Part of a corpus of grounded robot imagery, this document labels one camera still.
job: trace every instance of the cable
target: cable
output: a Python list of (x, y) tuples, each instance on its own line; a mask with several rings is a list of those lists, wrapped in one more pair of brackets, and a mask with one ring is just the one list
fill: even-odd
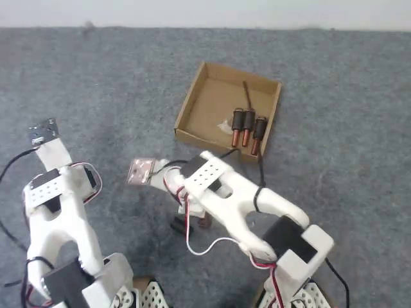
[(231, 237), (219, 237), (218, 239), (214, 240), (210, 246), (208, 246), (208, 248), (202, 252), (195, 252), (191, 247), (190, 247), (190, 243), (189, 243), (189, 233), (190, 233), (190, 215), (189, 215), (189, 202), (188, 202), (188, 195), (186, 194), (186, 196), (184, 197), (184, 201), (186, 204), (186, 245), (187, 245), (187, 249), (193, 254), (193, 255), (205, 255), (206, 253), (208, 253), (213, 246), (220, 242), (220, 241), (231, 241), (233, 243), (236, 243), (237, 245), (239, 245), (239, 242), (236, 241), (235, 239), (231, 238)]
[(278, 303), (280, 305), (280, 308), (284, 308), (284, 303), (283, 303), (283, 299), (281, 297), (280, 288), (278, 287), (277, 280), (275, 279), (275, 269), (276, 268), (277, 267), (271, 267), (270, 268), (270, 274), (271, 274), (272, 283), (273, 283), (274, 289), (275, 289), (275, 297), (278, 299)]
[(52, 263), (50, 261), (48, 261), (46, 258), (44, 257), (33, 257), (31, 259), (28, 259), (26, 261), (26, 266), (24, 269), (24, 276), (23, 276), (23, 280), (22, 280), (22, 284), (21, 284), (21, 291), (20, 291), (20, 302), (21, 302), (21, 307), (22, 308), (27, 308), (27, 303), (32, 306), (32, 307), (40, 307), (40, 308), (47, 308), (49, 306), (43, 306), (43, 305), (35, 305), (33, 303), (30, 302), (30, 294), (28, 293), (27, 290), (27, 282), (28, 282), (28, 264), (30, 264), (31, 262), (34, 261), (42, 261), (45, 265), (47, 265), (49, 267), (49, 269), (54, 269), (54, 266), (52, 265)]
[(13, 282), (7, 282), (5, 284), (3, 284), (3, 287), (14, 287), (14, 286), (18, 286), (19, 284), (21, 284), (21, 280), (16, 280)]
[(349, 287), (347, 282), (341, 277), (341, 275), (337, 272), (337, 270), (334, 268), (334, 266), (331, 264), (328, 258), (326, 258), (326, 263), (330, 270), (334, 273), (335, 276), (341, 281), (341, 283), (344, 285), (345, 288), (345, 306), (349, 308)]
[(224, 159), (225, 157), (231, 155), (232, 153), (234, 153), (235, 151), (238, 151), (238, 165), (240, 166), (241, 170), (243, 171), (244, 177), (249, 180), (250, 177), (247, 173), (247, 168), (245, 167), (245, 164), (243, 163), (243, 160), (241, 159), (241, 150), (238, 148), (234, 148), (229, 150), (227, 153), (224, 153), (223, 155), (220, 155), (220, 159)]
[[(13, 159), (11, 159), (11, 161), (9, 161), (6, 165), (6, 167), (4, 167), (3, 171), (1, 172), (0, 175), (0, 183), (3, 180), (8, 168), (10, 168), (10, 166), (19, 158), (24, 157), (26, 155), (29, 155), (30, 153), (36, 151), (37, 148), (34, 149), (30, 149), (24, 152), (21, 152), (20, 154), (18, 154), (16, 157), (14, 157)], [(17, 246), (19, 247), (22, 251), (27, 252), (27, 247), (26, 245), (24, 245), (18, 238), (16, 238), (10, 231), (9, 229), (6, 228), (6, 226), (3, 224), (3, 222), (0, 220), (0, 228), (1, 230), (4, 232), (4, 234), (7, 235), (7, 237)]]
[(184, 160), (184, 159), (177, 159), (177, 160), (171, 160), (169, 161), (167, 164), (165, 164), (164, 166), (162, 166), (160, 169), (158, 169), (156, 172), (151, 173), (150, 178), (153, 175), (158, 175), (161, 171), (163, 171), (164, 169), (166, 169), (167, 167), (173, 166), (173, 165), (178, 165), (178, 164), (187, 164), (188, 161)]
[(247, 99), (247, 106), (249, 109), (252, 109), (249, 87), (247, 86), (247, 82), (243, 81), (243, 86), (244, 86), (244, 91), (245, 91), (245, 98)]

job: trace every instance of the black wire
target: black wire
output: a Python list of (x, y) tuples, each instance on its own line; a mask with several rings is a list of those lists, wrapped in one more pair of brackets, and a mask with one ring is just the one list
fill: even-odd
[(250, 177), (249, 177), (249, 175), (248, 175), (248, 173), (247, 173), (247, 168), (245, 167), (245, 164), (244, 164), (243, 160), (241, 159), (241, 150), (240, 150), (240, 149), (238, 149), (238, 148), (231, 149), (231, 150), (229, 150), (227, 153), (224, 153), (223, 155), (220, 155), (220, 159), (224, 159), (225, 157), (233, 154), (233, 153), (236, 152), (236, 151), (238, 152), (238, 156), (237, 156), (238, 164), (240, 165), (240, 168), (241, 168), (241, 170), (243, 171), (244, 177), (245, 177), (247, 180), (249, 180)]
[(245, 91), (245, 97), (247, 99), (247, 106), (249, 109), (252, 109), (249, 87), (247, 86), (247, 82), (243, 81), (243, 86), (244, 86), (244, 91)]
[(334, 268), (334, 266), (331, 264), (328, 258), (326, 258), (326, 263), (330, 270), (337, 276), (337, 278), (341, 281), (341, 283), (344, 285), (345, 288), (345, 306), (349, 308), (349, 287), (347, 282), (341, 277), (341, 275), (337, 272), (337, 270)]
[(30, 300), (27, 297), (27, 282), (28, 282), (28, 264), (30, 264), (33, 261), (42, 261), (45, 265), (49, 267), (49, 269), (54, 269), (54, 266), (50, 261), (48, 261), (45, 257), (33, 257), (29, 260), (26, 261), (26, 266), (24, 269), (24, 277), (22, 280), (21, 284), (21, 291), (20, 291), (20, 302), (21, 302), (21, 307), (22, 308), (27, 308), (27, 303), (32, 306), (32, 307), (40, 307), (40, 308), (47, 308), (49, 306), (43, 306), (43, 305), (35, 305), (30, 302)]
[[(2, 171), (1, 174), (0, 174), (0, 183), (1, 183), (1, 181), (3, 180), (3, 178), (4, 178), (4, 176), (5, 176), (6, 172), (7, 172), (7, 170), (11, 167), (11, 165), (12, 165), (16, 160), (18, 160), (19, 158), (24, 157), (24, 156), (26, 156), (26, 155), (29, 155), (30, 153), (34, 152), (35, 150), (37, 150), (37, 148), (24, 151), (24, 152), (18, 154), (18, 155), (17, 155), (16, 157), (14, 157), (13, 159), (11, 159), (11, 161), (9, 161), (9, 162), (7, 163), (7, 165), (4, 167), (3, 171)], [(7, 235), (7, 237), (8, 237), (18, 248), (20, 248), (20, 249), (21, 249), (22, 251), (24, 251), (25, 253), (27, 252), (27, 247), (26, 247), (26, 245), (24, 245), (18, 238), (16, 238), (16, 237), (11, 233), (11, 231), (9, 231), (9, 229), (7, 229), (7, 227), (4, 225), (4, 223), (3, 223), (1, 220), (0, 220), (0, 229), (4, 232), (4, 234)], [(7, 283), (3, 284), (3, 287), (13, 287), (13, 286), (16, 286), (16, 285), (18, 285), (18, 284), (20, 284), (20, 283), (21, 283), (20, 280), (16, 280), (16, 281), (13, 281), (13, 282), (7, 282)]]
[(3, 284), (3, 287), (14, 287), (14, 286), (18, 286), (19, 284), (21, 284), (21, 280), (16, 280), (13, 282), (7, 282), (5, 284)]
[(178, 164), (187, 164), (187, 163), (188, 163), (188, 161), (187, 161), (187, 160), (184, 160), (184, 159), (171, 160), (171, 161), (169, 161), (167, 164), (165, 164), (164, 166), (162, 166), (159, 170), (157, 170), (156, 172), (153, 172), (153, 173), (150, 175), (150, 178), (151, 178), (153, 175), (158, 175), (161, 171), (163, 171), (163, 170), (166, 169), (167, 167), (170, 167), (170, 166), (173, 166), (173, 165), (178, 165)]

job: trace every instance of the red wire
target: red wire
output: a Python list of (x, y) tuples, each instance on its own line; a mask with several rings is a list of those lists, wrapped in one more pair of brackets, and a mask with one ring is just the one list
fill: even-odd
[(284, 303), (283, 303), (283, 299), (281, 298), (280, 288), (278, 287), (277, 280), (275, 279), (275, 268), (272, 269), (271, 278), (272, 278), (272, 284), (274, 285), (276, 297), (278, 298), (278, 303), (280, 304), (280, 308), (284, 308)]

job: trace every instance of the cardboard tray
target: cardboard tray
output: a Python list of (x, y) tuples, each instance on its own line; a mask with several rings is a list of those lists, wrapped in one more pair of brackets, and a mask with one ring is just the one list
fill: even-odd
[[(247, 109), (243, 81), (247, 82), (256, 117), (265, 116), (268, 119), (267, 130), (261, 143), (261, 154), (264, 154), (274, 121), (281, 82), (215, 63), (203, 62), (197, 71), (175, 123), (176, 138), (211, 151), (229, 151), (232, 112), (235, 108)], [(218, 126), (225, 120), (228, 122), (228, 125), (225, 125), (228, 128), (226, 132)], [(241, 146), (242, 140), (241, 133), (238, 148), (243, 158), (256, 162), (257, 157), (250, 154), (252, 138), (246, 148)]]

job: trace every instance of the wire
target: wire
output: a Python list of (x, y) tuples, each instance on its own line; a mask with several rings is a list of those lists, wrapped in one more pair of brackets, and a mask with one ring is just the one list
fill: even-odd
[[(34, 151), (36, 151), (37, 148), (34, 149), (30, 149), (24, 152), (21, 152), (20, 154), (18, 154), (16, 157), (14, 157), (13, 159), (11, 159), (11, 161), (9, 161), (7, 163), (7, 165), (4, 167), (3, 171), (1, 172), (0, 175), (0, 183), (3, 180), (8, 168), (10, 168), (10, 166), (19, 158), (24, 157), (26, 155), (29, 155), (30, 153), (33, 153)], [(17, 246), (19, 247), (22, 251), (27, 252), (27, 247), (26, 245), (24, 245), (18, 238), (16, 238), (10, 231), (9, 229), (6, 228), (6, 226), (3, 224), (3, 222), (0, 220), (0, 229), (4, 232), (4, 234), (7, 235), (7, 237)]]
[(101, 193), (101, 190), (103, 189), (103, 180), (101, 179), (100, 174), (97, 172), (97, 169), (96, 169), (92, 164), (90, 164), (89, 162), (73, 162), (72, 164), (70, 164), (70, 167), (76, 167), (76, 166), (78, 166), (78, 165), (86, 165), (86, 166), (91, 167), (91, 168), (93, 169), (94, 173), (96, 173), (96, 175), (97, 175), (97, 177), (98, 177), (98, 181), (99, 181), (99, 183), (100, 183), (100, 187), (98, 188), (98, 190), (97, 190), (94, 194), (92, 194), (91, 196), (87, 197), (87, 198), (83, 201), (84, 204), (87, 204), (87, 203), (89, 203), (91, 200), (93, 200), (95, 197), (97, 197), (97, 195), (98, 195), (99, 193)]
[(208, 253), (216, 243), (220, 242), (220, 241), (231, 241), (233, 243), (236, 243), (237, 245), (239, 245), (240, 243), (231, 238), (231, 237), (219, 237), (218, 239), (214, 240), (210, 246), (208, 246), (208, 248), (202, 252), (195, 252), (191, 247), (190, 247), (190, 243), (189, 243), (189, 233), (190, 233), (190, 215), (189, 215), (189, 202), (188, 202), (188, 195), (186, 195), (184, 197), (185, 199), (185, 206), (186, 206), (186, 245), (187, 245), (187, 249), (193, 254), (193, 255), (205, 255), (206, 253)]
[(271, 267), (270, 274), (271, 274), (272, 284), (274, 285), (274, 289), (275, 289), (275, 297), (278, 299), (280, 308), (284, 308), (284, 303), (283, 303), (283, 299), (281, 298), (280, 288), (278, 287), (277, 280), (275, 279), (275, 269), (276, 268), (277, 266)]
[(162, 166), (160, 169), (158, 169), (156, 172), (151, 173), (150, 178), (153, 175), (158, 175), (161, 171), (163, 171), (164, 169), (166, 169), (167, 167), (173, 166), (173, 165), (178, 165), (178, 164), (187, 164), (188, 161), (184, 160), (184, 159), (177, 159), (177, 160), (171, 160), (169, 161), (167, 164), (165, 164), (164, 166)]
[(244, 86), (244, 91), (245, 91), (245, 98), (247, 99), (247, 106), (249, 109), (252, 109), (249, 87), (247, 86), (247, 82), (243, 81), (243, 86)]
[(248, 173), (247, 173), (247, 168), (245, 167), (245, 164), (244, 164), (243, 160), (241, 159), (241, 150), (240, 150), (240, 149), (238, 149), (238, 148), (231, 149), (231, 150), (229, 150), (227, 153), (224, 153), (223, 155), (220, 155), (220, 159), (224, 159), (225, 157), (233, 154), (235, 151), (238, 151), (238, 156), (237, 156), (237, 158), (238, 158), (238, 165), (240, 166), (241, 170), (243, 171), (244, 177), (245, 177), (247, 180), (249, 180), (250, 177), (249, 177), (249, 175), (248, 175)]
[(48, 305), (35, 305), (33, 303), (30, 302), (30, 295), (31, 295), (31, 290), (30, 291), (30, 287), (29, 290), (27, 290), (27, 283), (28, 283), (28, 264), (30, 264), (31, 262), (34, 261), (42, 261), (45, 265), (47, 265), (49, 267), (49, 269), (54, 269), (54, 266), (52, 265), (52, 263), (50, 261), (48, 261), (46, 258), (44, 257), (33, 257), (31, 259), (28, 259), (26, 261), (26, 266), (24, 269), (24, 276), (23, 276), (23, 280), (22, 280), (22, 284), (21, 284), (21, 291), (20, 291), (20, 302), (21, 302), (21, 307), (22, 308), (27, 308), (27, 303), (32, 306), (32, 307), (40, 307), (40, 308), (47, 308), (49, 307)]
[(326, 264), (330, 268), (330, 270), (334, 273), (335, 276), (341, 281), (341, 283), (344, 285), (345, 288), (345, 306), (349, 308), (349, 287), (347, 282), (341, 277), (341, 275), (337, 272), (337, 270), (334, 268), (334, 266), (331, 264), (328, 258), (326, 258)]
[(7, 282), (5, 284), (3, 284), (3, 287), (14, 287), (14, 286), (18, 286), (19, 284), (21, 284), (21, 280), (16, 280), (13, 282)]

